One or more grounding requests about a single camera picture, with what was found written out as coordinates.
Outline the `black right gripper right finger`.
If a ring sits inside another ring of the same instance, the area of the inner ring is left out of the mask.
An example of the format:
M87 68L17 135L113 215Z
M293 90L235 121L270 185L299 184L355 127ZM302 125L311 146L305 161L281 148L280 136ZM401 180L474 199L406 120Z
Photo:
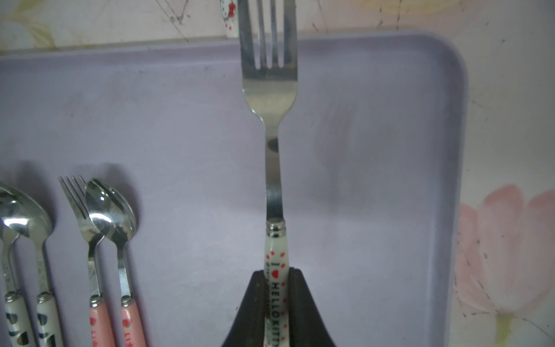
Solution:
M290 346L336 347L320 316L301 270L289 270Z

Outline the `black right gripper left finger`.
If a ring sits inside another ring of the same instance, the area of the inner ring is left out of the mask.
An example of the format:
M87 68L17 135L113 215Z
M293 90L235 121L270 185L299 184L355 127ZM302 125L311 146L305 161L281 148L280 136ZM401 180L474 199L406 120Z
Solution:
M264 346L264 284L263 271L255 271L222 347Z

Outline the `cow pattern handle fork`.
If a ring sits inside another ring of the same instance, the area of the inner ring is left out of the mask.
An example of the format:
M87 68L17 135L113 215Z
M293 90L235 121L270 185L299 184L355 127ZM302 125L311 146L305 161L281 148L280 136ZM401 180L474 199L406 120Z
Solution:
M7 293L4 295L5 315L11 346L37 346L25 297L10 262L12 244L20 236L16 231L1 224L1 265Z

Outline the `white floral handle fork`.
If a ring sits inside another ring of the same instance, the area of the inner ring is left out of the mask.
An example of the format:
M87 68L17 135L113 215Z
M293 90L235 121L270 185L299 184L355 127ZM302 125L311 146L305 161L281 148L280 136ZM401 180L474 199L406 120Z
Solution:
M260 54L254 40L248 1L238 2L243 94L265 132L264 346L291 346L289 326L289 252L280 178L278 130L298 92L296 3L283 3L283 51L278 50L276 3L270 2L272 60L267 61L263 5L257 3Z

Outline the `white floral handle spoon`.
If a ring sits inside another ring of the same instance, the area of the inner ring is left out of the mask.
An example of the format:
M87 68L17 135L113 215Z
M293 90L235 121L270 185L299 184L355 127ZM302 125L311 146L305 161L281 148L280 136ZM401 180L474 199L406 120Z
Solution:
M220 0L220 10L227 38L238 38L238 7L236 0Z

